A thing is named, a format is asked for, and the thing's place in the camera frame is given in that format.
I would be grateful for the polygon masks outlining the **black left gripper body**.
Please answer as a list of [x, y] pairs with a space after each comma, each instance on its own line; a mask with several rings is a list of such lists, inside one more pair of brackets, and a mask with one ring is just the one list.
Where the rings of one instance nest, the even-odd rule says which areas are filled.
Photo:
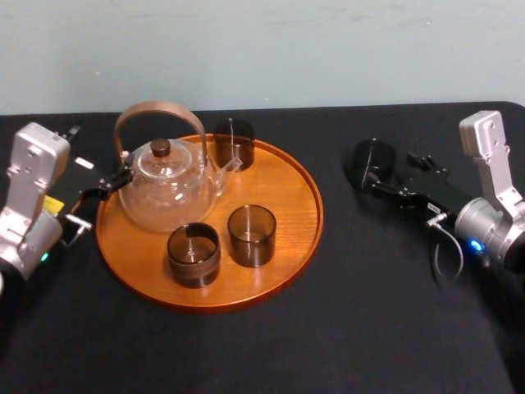
[[90, 199], [105, 199], [105, 178], [80, 156], [71, 156], [71, 142], [55, 139], [43, 162], [42, 242], [74, 243], [94, 228], [79, 214]]

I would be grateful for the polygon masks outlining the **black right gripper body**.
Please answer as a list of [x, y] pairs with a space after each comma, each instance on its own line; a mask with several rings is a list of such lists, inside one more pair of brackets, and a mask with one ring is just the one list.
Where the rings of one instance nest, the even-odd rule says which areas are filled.
[[409, 178], [409, 197], [414, 207], [431, 213], [446, 213], [457, 218], [472, 196], [448, 182], [448, 176], [437, 170], [416, 171]]

